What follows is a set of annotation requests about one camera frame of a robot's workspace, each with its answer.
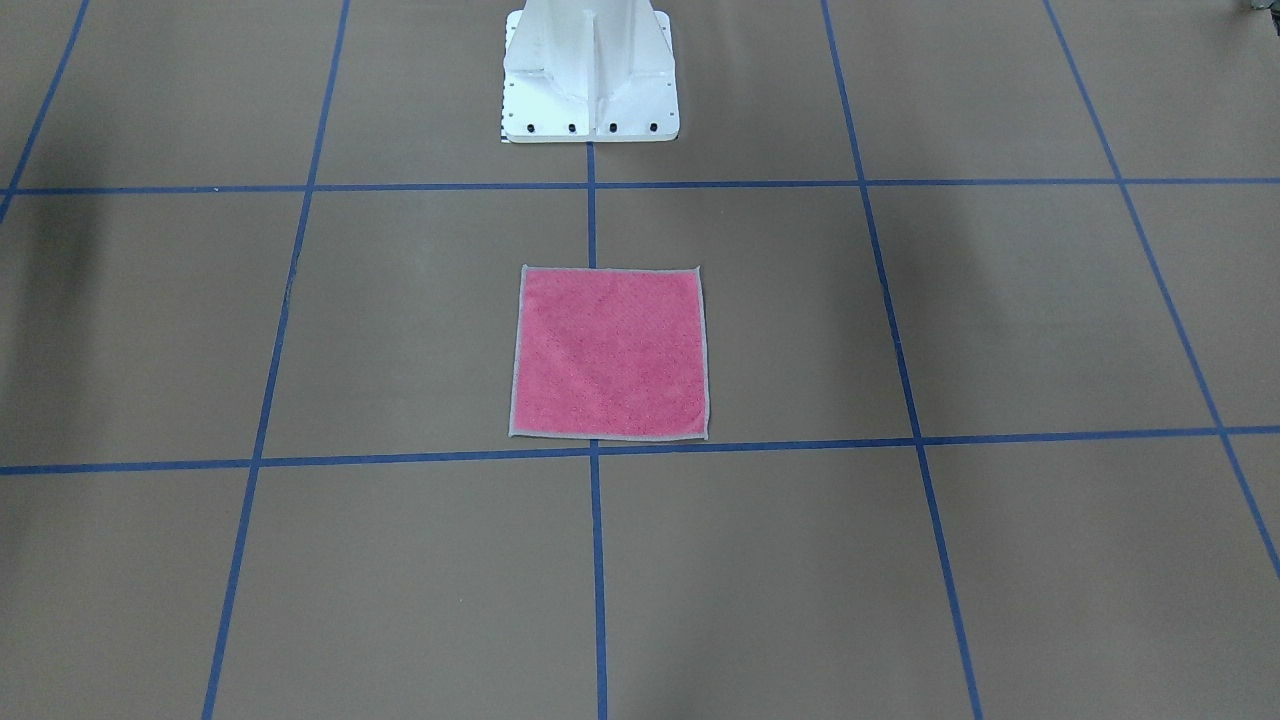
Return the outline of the pink and grey towel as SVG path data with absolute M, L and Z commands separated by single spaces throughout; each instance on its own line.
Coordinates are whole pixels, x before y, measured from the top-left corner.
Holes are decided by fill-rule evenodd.
M 699 268 L 522 268 L 509 436 L 671 442 L 709 429 Z

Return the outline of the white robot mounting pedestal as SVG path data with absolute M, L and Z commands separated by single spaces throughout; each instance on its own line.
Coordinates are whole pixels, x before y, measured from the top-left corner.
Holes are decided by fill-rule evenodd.
M 649 1 L 527 1 L 506 17 L 500 140 L 641 143 L 680 135 L 672 22 Z

